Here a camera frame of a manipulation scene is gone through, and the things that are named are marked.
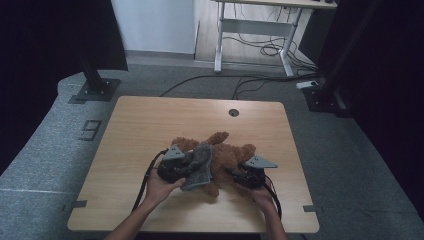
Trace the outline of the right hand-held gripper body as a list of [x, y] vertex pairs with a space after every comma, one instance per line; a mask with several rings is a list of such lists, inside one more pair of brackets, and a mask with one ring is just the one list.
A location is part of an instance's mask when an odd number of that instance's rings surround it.
[[243, 169], [237, 169], [235, 172], [237, 173], [237, 178], [234, 178], [234, 181], [241, 186], [250, 189], [257, 189], [263, 186], [265, 183], [265, 169], [266, 168], [277, 168], [278, 165], [262, 158], [260, 156], [253, 156], [246, 162], [247, 171]]

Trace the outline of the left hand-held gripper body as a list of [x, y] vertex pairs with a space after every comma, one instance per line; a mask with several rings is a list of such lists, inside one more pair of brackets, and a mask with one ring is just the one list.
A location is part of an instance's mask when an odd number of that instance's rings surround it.
[[181, 178], [188, 177], [192, 170], [191, 155], [184, 153], [176, 144], [172, 145], [162, 158], [157, 174], [168, 183], [175, 183]]

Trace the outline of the brown teddy bear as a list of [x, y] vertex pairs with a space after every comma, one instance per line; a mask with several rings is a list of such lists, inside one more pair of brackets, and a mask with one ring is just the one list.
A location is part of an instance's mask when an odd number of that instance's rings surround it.
[[194, 150], [201, 144], [211, 146], [211, 164], [210, 171], [212, 180], [202, 186], [205, 193], [213, 198], [219, 196], [219, 189], [225, 185], [234, 185], [232, 177], [226, 172], [227, 169], [235, 169], [239, 164], [245, 163], [255, 155], [256, 147], [253, 144], [244, 144], [242, 146], [231, 145], [225, 142], [229, 137], [228, 132], [216, 132], [204, 141], [177, 137], [171, 141], [182, 151]]

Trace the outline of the person's right hand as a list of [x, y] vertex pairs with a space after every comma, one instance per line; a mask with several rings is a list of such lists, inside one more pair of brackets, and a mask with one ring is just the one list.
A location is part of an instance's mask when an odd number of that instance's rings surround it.
[[263, 186], [257, 189], [250, 189], [244, 186], [240, 186], [240, 188], [248, 193], [248, 195], [254, 200], [265, 216], [278, 216], [278, 210], [274, 205], [273, 197], [270, 193], [270, 186], [268, 183], [265, 183]]

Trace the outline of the person's left hand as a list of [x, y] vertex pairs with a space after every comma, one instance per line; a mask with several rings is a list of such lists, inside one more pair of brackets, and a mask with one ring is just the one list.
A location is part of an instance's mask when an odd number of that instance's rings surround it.
[[180, 188], [185, 183], [185, 181], [185, 178], [181, 178], [174, 183], [168, 183], [158, 175], [157, 169], [154, 168], [148, 177], [147, 190], [144, 201], [146, 203], [157, 206], [163, 202], [172, 191]]

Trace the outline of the grey square tape mark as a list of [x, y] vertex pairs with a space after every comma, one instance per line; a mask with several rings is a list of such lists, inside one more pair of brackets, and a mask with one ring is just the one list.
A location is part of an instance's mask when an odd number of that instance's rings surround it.
[[101, 126], [100, 120], [87, 120], [78, 135], [78, 139], [82, 141], [93, 141]]

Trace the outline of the tall black metal stand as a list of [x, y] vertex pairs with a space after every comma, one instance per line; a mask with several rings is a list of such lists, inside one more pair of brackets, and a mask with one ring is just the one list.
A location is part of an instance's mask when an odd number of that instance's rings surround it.
[[333, 113], [350, 118], [340, 86], [353, 67], [354, 50], [382, 0], [339, 0], [318, 60], [319, 73], [325, 78], [321, 87], [302, 90], [311, 112]]

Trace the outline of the white metal desk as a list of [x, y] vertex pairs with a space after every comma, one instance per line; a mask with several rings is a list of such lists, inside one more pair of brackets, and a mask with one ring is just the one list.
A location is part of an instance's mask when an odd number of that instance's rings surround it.
[[[240, 33], [251, 35], [278, 36], [286, 39], [283, 50], [279, 53], [284, 71], [288, 77], [293, 76], [288, 52], [296, 33], [298, 23], [304, 9], [336, 9], [334, 0], [213, 0], [218, 3], [218, 38], [215, 49], [214, 72], [222, 71], [222, 41], [224, 33]], [[292, 22], [270, 22], [256, 20], [242, 20], [225, 17], [225, 6], [227, 4], [248, 4], [258, 6], [293, 7], [297, 9], [296, 16]]]

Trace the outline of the dark curtain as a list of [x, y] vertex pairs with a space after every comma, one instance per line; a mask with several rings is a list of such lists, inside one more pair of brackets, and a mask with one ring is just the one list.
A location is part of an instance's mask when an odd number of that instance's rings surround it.
[[319, 67], [424, 220], [424, 0], [338, 0]]
[[112, 0], [0, 0], [0, 175], [50, 110], [59, 81], [127, 69]]

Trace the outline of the black stand with base plate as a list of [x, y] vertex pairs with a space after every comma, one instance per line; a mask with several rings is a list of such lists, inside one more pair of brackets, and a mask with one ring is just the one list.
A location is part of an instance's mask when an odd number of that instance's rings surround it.
[[120, 80], [102, 78], [85, 56], [80, 57], [80, 65], [86, 82], [80, 91], [71, 97], [70, 102], [72, 104], [84, 104], [87, 101], [109, 102], [117, 90]]

